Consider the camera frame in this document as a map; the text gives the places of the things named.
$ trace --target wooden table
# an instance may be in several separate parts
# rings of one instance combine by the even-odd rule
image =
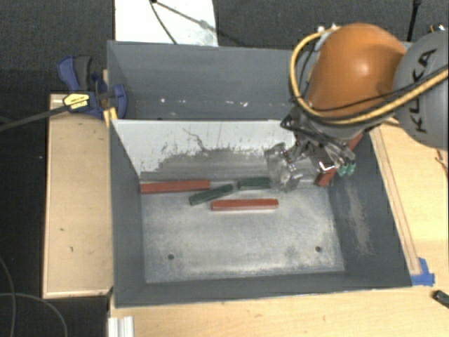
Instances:
[[[52,96],[53,107],[58,100]],[[112,286],[106,127],[63,114],[51,119],[49,132],[43,296],[106,294]],[[137,337],[447,336],[449,309],[430,297],[449,291],[445,170],[436,150],[396,126],[383,125],[372,137],[409,267],[417,268],[415,252],[425,258],[434,287],[120,310],[112,303],[111,316],[134,316]]]

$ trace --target scratch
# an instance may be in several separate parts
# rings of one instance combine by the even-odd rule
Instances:
[[[197,135],[195,133],[191,133],[190,131],[186,130],[185,128],[183,128],[182,130],[184,130],[188,135],[195,138],[196,143],[198,143],[198,146],[201,149],[201,151],[203,151],[203,152],[210,151],[208,148],[206,148],[206,146],[204,146],[204,143],[203,143],[202,139],[200,139],[199,135]]]
[[[220,142],[220,138],[222,137],[222,127],[223,124],[220,124],[220,130],[218,131],[217,146],[219,146],[218,143]]]

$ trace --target white paper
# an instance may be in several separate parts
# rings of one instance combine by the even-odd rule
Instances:
[[[186,45],[218,45],[212,0],[158,2],[178,12],[154,4],[160,19],[176,42]],[[156,19],[148,0],[115,0],[115,29],[117,41],[172,43]]]

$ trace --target green block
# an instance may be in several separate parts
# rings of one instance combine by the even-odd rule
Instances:
[[[234,192],[234,186],[232,184],[223,185],[211,190],[203,191],[189,197],[189,203],[192,206],[202,204],[213,199],[218,199],[223,196],[227,196]]]
[[[348,167],[348,171],[347,171],[348,176],[352,175],[354,173],[355,169],[356,169],[356,163],[352,162]]]
[[[348,171],[348,165],[347,164],[341,165],[340,168],[337,170],[338,175],[340,175],[340,176],[346,175],[347,171]]]
[[[271,181],[268,177],[242,178],[237,181],[239,190],[264,190],[271,188]]]

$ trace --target red block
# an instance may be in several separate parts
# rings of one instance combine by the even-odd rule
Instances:
[[[161,183],[141,183],[141,194],[165,194],[168,192],[190,192],[210,189],[209,180],[164,181]]]
[[[277,199],[219,199],[210,203],[213,211],[274,210],[278,207]]]

